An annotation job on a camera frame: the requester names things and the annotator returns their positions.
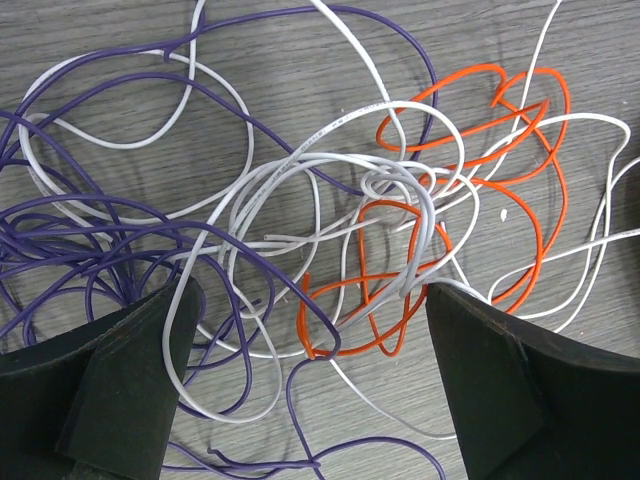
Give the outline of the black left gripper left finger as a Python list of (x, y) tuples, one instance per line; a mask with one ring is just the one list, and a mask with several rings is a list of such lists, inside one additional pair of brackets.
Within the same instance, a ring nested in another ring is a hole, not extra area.
[(2, 478), (159, 477), (178, 403), (161, 344), (175, 289), (2, 355)]

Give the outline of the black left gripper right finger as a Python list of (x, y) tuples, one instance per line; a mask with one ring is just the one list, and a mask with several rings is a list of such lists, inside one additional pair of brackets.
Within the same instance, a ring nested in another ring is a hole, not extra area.
[(426, 313), (469, 478), (638, 478), (638, 359), (443, 283)]

